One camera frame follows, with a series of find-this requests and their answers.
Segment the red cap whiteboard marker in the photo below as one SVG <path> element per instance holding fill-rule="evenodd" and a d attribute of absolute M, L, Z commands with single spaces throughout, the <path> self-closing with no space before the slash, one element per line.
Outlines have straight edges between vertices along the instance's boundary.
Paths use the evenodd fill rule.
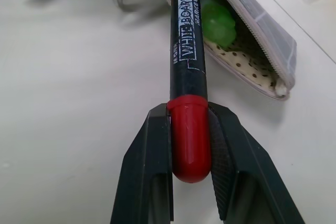
<path fill-rule="evenodd" d="M 211 170 L 200 0 L 171 0 L 170 100 L 173 173 L 186 183 Z"/>

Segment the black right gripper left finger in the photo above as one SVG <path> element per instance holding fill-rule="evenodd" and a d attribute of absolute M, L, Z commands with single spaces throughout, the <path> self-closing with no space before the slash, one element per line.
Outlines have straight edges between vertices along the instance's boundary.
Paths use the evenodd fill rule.
<path fill-rule="evenodd" d="M 124 155 L 110 224 L 171 224 L 173 174 L 166 104 L 152 108 Z"/>

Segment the green highlighter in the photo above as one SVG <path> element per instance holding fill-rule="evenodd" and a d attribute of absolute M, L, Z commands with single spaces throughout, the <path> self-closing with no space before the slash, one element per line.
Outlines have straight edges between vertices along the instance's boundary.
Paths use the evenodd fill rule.
<path fill-rule="evenodd" d="M 201 0 L 201 15 L 204 37 L 227 48 L 236 39 L 236 22 L 225 0 Z"/>

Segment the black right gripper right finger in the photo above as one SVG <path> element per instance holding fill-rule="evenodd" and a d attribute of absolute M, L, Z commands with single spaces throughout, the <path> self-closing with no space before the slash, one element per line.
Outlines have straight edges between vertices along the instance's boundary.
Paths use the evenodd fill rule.
<path fill-rule="evenodd" d="M 267 151 L 229 108 L 209 103 L 212 183 L 223 224 L 305 224 Z"/>

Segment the grid pouch with dotted lining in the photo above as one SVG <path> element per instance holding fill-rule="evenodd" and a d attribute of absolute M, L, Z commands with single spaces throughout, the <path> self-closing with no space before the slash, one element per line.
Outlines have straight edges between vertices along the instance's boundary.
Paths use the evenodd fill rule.
<path fill-rule="evenodd" d="M 287 99 L 295 85 L 296 41 L 256 0 L 225 0 L 225 5 L 236 22 L 236 39 L 223 48 L 203 35 L 204 55 L 260 93 Z"/>

